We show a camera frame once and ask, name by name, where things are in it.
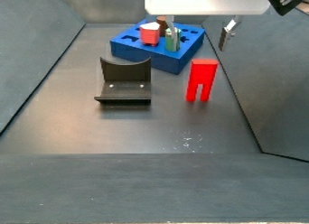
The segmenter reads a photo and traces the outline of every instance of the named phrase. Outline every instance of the red arch block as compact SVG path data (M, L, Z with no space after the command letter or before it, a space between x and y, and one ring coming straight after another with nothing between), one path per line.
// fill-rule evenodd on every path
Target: red arch block
M200 101L206 102L209 99L210 90L213 87L214 78L217 75L217 60L194 59L191 60L191 72L187 87L187 101L195 100L198 85L202 84Z

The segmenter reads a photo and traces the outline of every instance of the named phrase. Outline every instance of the gray wall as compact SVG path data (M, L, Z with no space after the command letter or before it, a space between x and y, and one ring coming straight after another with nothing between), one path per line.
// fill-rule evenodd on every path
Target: gray wall
M270 10L245 16L225 52L217 48L227 16L203 25L266 153L309 161L309 15Z
M63 0L85 23L138 23L146 16L144 0ZM202 23L206 16L176 16L179 23Z
M60 0L0 0L0 133L84 22Z

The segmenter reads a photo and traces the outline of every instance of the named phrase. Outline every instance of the blue foam block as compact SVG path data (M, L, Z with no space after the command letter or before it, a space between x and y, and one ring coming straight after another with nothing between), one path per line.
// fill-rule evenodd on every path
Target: blue foam block
M144 61L151 57L154 68L179 74L203 44L205 30L175 23L175 26L180 29L179 50L167 51L164 37L159 38L155 47L142 44L139 26L143 23L146 23L144 20L111 40L112 55L128 61Z

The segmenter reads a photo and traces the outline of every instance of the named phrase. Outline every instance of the black holder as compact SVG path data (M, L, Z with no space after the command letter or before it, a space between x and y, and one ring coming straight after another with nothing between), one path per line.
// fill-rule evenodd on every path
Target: black holder
M100 58L104 85L100 103L150 104L151 103L151 58L131 65L115 64Z

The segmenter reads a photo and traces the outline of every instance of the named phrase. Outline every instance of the green object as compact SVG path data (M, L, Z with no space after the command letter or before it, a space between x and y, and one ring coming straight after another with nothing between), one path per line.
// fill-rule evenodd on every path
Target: green object
M179 50L179 37L180 37L180 29L175 27L175 37L171 37L170 28L166 29L166 49L168 51Z

